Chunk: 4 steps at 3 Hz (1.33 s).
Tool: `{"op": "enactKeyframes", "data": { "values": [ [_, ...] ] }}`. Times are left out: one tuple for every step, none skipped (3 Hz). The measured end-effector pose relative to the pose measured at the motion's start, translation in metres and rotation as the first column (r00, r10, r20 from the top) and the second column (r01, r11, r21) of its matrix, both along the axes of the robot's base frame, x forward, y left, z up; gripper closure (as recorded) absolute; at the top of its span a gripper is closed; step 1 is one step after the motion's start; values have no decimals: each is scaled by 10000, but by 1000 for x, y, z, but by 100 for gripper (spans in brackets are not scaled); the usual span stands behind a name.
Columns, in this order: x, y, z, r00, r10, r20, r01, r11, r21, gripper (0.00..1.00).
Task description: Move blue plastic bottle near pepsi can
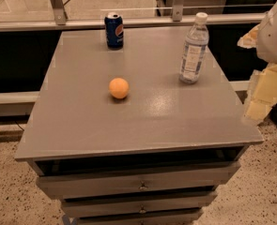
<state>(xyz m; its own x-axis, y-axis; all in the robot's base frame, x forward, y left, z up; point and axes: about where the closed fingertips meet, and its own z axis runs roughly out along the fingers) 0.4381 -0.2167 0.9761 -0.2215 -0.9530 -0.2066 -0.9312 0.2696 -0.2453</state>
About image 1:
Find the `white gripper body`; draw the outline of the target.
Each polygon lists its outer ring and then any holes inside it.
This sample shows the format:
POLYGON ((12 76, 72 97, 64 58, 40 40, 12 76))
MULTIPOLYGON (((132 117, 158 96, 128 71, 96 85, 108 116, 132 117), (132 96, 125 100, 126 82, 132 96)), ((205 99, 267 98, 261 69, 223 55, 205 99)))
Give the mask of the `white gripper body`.
POLYGON ((256 52, 260 59, 277 64, 277 2, 259 24, 256 52))

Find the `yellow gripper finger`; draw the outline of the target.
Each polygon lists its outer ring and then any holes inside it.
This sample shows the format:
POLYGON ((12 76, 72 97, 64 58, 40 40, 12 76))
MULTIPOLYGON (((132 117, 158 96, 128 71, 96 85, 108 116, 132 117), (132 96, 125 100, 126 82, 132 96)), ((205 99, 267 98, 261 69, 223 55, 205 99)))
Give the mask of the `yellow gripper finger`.
POLYGON ((257 46, 257 33, 259 25, 253 27, 248 33, 242 36, 237 45, 241 48, 251 49, 257 46))
POLYGON ((263 121, 277 104, 277 64, 269 63, 262 71, 251 75, 244 117, 249 121, 263 121))

